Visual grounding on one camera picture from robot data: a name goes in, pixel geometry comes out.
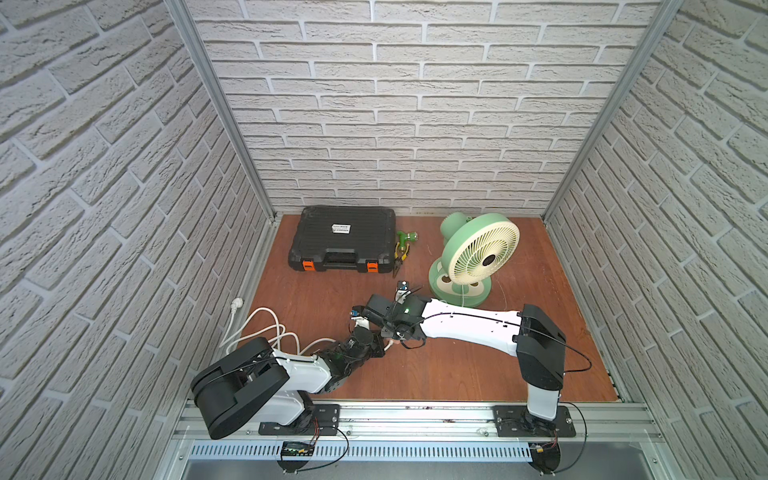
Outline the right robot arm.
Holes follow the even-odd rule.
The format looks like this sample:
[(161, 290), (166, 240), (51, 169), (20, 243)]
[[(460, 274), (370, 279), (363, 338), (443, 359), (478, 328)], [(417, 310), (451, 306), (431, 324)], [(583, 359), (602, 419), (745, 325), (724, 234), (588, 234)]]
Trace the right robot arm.
[(395, 340), (447, 338), (489, 347), (518, 359), (527, 383), (529, 416), (552, 422), (565, 379), (566, 336), (535, 305), (520, 311), (488, 311), (409, 294), (401, 301), (373, 295), (355, 309)]

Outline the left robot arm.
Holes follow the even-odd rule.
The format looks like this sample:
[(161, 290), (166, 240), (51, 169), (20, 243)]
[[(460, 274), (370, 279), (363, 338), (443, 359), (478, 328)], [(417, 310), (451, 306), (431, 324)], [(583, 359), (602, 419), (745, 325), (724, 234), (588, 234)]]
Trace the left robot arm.
[(284, 353), (258, 337), (202, 370), (190, 390), (213, 440), (251, 419), (301, 431), (314, 413), (311, 394), (336, 390), (366, 361), (384, 355), (381, 334), (362, 326), (308, 357)]

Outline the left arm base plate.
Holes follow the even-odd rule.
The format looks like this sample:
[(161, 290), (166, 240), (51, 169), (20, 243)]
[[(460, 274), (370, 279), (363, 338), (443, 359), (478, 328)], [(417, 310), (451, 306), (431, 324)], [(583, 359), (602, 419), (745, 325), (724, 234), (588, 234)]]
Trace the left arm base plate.
[(340, 410), (339, 404), (315, 404), (288, 425), (261, 422), (258, 433), (262, 436), (335, 436)]

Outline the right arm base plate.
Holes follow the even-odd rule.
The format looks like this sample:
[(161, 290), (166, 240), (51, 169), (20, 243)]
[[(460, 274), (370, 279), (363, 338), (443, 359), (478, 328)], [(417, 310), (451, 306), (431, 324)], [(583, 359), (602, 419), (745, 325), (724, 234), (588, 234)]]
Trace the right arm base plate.
[(497, 436), (501, 438), (575, 438), (576, 429), (566, 406), (560, 404), (554, 420), (531, 414), (525, 405), (491, 407)]

